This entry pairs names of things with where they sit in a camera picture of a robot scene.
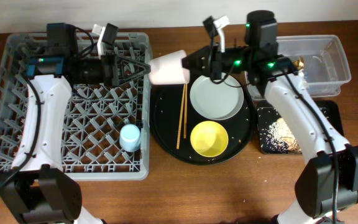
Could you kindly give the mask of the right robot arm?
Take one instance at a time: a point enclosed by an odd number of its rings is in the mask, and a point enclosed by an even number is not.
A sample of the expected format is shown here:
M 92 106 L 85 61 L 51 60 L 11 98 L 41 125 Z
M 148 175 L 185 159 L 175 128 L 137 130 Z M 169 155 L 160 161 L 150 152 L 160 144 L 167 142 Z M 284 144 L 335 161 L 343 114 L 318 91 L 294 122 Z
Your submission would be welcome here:
M 306 165 L 295 183 L 296 199 L 272 223 L 337 223 L 340 211 L 358 204 L 358 146 L 331 125 L 310 97 L 299 70 L 279 54 L 277 34 L 273 12 L 252 11 L 245 46 L 211 42 L 181 64 L 215 84 L 246 72 L 248 82 L 277 110 L 300 145 Z

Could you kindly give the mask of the food scraps and rice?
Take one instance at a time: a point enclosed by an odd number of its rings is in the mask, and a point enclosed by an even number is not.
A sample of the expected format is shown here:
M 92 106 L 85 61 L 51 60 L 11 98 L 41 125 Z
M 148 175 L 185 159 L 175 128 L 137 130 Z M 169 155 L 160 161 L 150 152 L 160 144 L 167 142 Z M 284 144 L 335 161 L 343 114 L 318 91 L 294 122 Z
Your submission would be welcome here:
M 301 154 L 300 146 L 277 110 L 257 108 L 260 150 L 264 154 Z

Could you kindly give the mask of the gold snack wrapper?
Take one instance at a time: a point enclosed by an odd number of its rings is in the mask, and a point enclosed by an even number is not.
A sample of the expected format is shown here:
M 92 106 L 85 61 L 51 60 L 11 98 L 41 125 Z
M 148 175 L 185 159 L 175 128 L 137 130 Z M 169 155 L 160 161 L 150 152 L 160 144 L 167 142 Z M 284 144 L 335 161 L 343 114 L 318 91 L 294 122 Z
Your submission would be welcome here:
M 299 56 L 298 60 L 295 60 L 293 62 L 294 66 L 296 67 L 297 70 L 302 70 L 305 67 L 305 61 L 304 58 L 302 56 Z

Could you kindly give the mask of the blue cup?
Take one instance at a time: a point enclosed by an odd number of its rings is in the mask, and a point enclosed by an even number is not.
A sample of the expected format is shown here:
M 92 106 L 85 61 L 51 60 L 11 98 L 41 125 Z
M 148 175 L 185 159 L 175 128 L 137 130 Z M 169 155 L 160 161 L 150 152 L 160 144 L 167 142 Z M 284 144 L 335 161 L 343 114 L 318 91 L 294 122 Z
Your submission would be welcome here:
M 126 124 L 120 130 L 119 144 L 127 152 L 140 149 L 140 129 L 134 124 Z

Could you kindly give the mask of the grey plate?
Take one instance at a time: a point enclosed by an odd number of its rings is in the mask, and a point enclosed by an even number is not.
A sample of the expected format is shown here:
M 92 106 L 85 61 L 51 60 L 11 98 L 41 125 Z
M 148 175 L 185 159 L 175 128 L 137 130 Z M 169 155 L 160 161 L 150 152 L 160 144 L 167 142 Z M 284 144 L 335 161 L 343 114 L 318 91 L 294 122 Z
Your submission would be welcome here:
M 225 120 L 237 114 L 244 103 L 240 83 L 232 76 L 223 83 L 214 84 L 208 77 L 200 76 L 190 88 L 190 101 L 195 111 L 212 120 Z

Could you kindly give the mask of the white napkin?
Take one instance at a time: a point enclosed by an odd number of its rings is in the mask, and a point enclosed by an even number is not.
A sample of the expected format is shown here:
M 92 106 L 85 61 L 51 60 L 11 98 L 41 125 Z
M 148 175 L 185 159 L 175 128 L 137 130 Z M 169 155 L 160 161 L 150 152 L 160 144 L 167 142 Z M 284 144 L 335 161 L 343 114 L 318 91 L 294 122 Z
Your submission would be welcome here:
M 298 77 L 300 79 L 300 84 L 298 85 L 301 90 L 308 90 L 309 89 L 309 83 L 306 80 L 306 73 L 304 69 L 301 69 L 298 71 Z

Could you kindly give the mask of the pink cup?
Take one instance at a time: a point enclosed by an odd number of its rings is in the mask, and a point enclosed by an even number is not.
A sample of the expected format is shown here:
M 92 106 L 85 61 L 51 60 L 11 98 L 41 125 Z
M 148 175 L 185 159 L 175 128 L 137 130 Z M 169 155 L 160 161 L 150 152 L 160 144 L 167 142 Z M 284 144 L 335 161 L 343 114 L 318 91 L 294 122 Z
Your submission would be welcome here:
M 149 62 L 151 71 L 149 80 L 153 85 L 179 85 L 190 82 L 190 71 L 182 66 L 182 59 L 187 56 L 179 50 Z

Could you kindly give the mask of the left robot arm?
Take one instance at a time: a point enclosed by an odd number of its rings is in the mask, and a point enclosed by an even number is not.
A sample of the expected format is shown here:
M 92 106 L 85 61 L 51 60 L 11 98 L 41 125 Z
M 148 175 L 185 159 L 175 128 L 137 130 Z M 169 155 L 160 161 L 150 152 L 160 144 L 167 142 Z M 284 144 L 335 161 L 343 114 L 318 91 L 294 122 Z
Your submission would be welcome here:
M 135 61 L 137 71 L 127 73 L 129 58 L 104 52 L 103 45 L 114 44 L 117 26 L 94 26 L 99 38 L 83 50 L 77 30 L 67 23 L 48 24 L 46 45 L 22 75 L 28 88 L 24 133 L 11 169 L 0 172 L 0 198 L 19 223 L 100 222 L 83 206 L 78 183 L 63 172 L 65 110 L 76 84 L 119 87 L 150 72 L 149 65 Z

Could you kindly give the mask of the yellow bowl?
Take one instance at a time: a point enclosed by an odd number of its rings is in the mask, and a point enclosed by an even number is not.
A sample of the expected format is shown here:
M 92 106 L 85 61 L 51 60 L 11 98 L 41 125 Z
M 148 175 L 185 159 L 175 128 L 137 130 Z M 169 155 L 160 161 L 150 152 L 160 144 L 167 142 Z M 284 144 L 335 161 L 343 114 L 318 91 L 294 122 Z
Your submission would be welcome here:
M 226 150 L 229 136 L 221 124 L 203 121 L 191 131 L 190 143 L 197 154 L 203 157 L 217 157 Z

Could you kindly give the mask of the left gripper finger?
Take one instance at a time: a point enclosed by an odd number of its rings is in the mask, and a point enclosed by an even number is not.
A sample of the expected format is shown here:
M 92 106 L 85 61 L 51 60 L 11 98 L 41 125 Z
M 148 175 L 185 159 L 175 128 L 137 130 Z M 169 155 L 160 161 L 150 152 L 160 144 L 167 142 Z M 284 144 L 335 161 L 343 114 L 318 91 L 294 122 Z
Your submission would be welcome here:
M 134 70 L 150 70 L 150 65 L 144 62 L 140 62 L 132 57 L 125 57 L 117 55 L 117 62 L 119 65 L 128 66 L 129 68 L 134 67 Z
M 119 75 L 118 75 L 119 84 L 125 84 L 130 81 L 136 80 L 138 78 L 142 78 L 149 73 L 150 73 L 150 70 L 136 70 L 135 72 L 126 70 L 123 72 L 119 72 Z

